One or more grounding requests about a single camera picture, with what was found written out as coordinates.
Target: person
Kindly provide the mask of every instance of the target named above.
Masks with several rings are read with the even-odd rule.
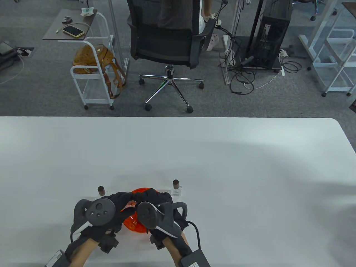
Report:
[[[199,33],[203,32],[205,22],[215,18],[215,14],[211,12],[213,0],[203,1],[204,11],[202,11],[202,0],[200,0]],[[171,29],[190,29],[192,27],[192,9],[192,0],[162,0],[158,26]],[[216,25],[221,25],[221,20],[218,19]]]
[[[211,12],[211,7],[213,5],[213,0],[204,0],[204,13],[203,18],[204,21],[207,22],[209,19],[215,19],[215,14]],[[221,25],[221,20],[216,21],[216,25]]]
[[[167,201],[171,203],[173,202],[170,194],[158,193],[154,189],[147,190],[144,193],[136,194],[119,192],[107,198],[109,198],[115,204],[115,209],[118,211],[124,209],[127,203],[131,200],[135,200],[137,203],[140,203],[142,201],[148,201],[153,205],[158,205]],[[119,231],[121,229],[121,224],[124,222],[124,220],[134,214],[134,212],[134,208],[127,208],[122,212],[117,212],[114,218],[108,224],[104,226],[92,226],[83,230],[81,233],[81,237],[90,237],[76,250],[74,250],[74,252],[70,256],[71,264],[69,265],[69,267],[83,267],[90,254],[98,247],[98,240],[105,233],[111,232],[111,229],[113,228],[116,228]],[[175,210],[174,213],[174,220],[179,224],[182,230],[184,230],[184,228],[188,226],[186,220],[180,215],[177,210]],[[157,229],[150,230],[150,232],[157,241],[162,242],[165,245],[166,249],[168,250],[173,259],[175,266],[179,267],[178,262],[181,260],[182,256],[171,241],[171,239],[167,236],[167,234]],[[189,245],[183,232],[182,238],[184,239],[185,243]]]

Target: white sneaker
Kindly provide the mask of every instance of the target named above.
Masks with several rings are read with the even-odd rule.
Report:
[[[209,19],[215,19],[215,14],[211,13],[210,16],[207,16],[207,17],[205,17],[205,15],[204,15],[203,18],[204,18],[205,22],[208,22]],[[215,24],[220,26],[221,20],[217,20]]]

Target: forearm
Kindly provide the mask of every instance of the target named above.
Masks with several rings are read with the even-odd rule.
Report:
[[[72,263],[69,265],[69,267],[83,267],[90,254],[96,249],[98,245],[99,243],[91,238],[85,241],[73,252],[72,256],[70,257]]]
[[[187,245],[189,245],[184,233],[182,233],[182,237],[183,237],[185,243]],[[178,267],[178,262],[182,258],[178,249],[176,248],[176,246],[173,244],[172,240],[169,237],[166,237],[162,242],[163,242],[163,245],[165,245],[165,247],[168,249],[168,251],[174,261],[174,264],[176,265],[176,267]]]

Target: small glass bottle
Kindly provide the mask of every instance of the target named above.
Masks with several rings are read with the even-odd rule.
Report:
[[[182,194],[182,187],[179,185],[179,181],[176,179],[173,181],[171,196],[179,197],[181,194]]]
[[[103,186],[98,187],[98,192],[99,192],[99,197],[102,198],[104,196],[107,196],[109,193],[105,191]]]

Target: white desk leg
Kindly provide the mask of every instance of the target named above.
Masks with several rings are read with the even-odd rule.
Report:
[[[320,37],[321,32],[323,31],[326,23],[329,20],[331,13],[334,10],[335,5],[337,4],[337,0],[328,0],[323,13],[321,14],[320,22],[313,29],[313,32],[309,38],[305,35],[299,35],[299,40],[302,42],[302,45],[308,52],[309,57],[314,60],[316,56],[316,52],[314,50],[314,45]]]

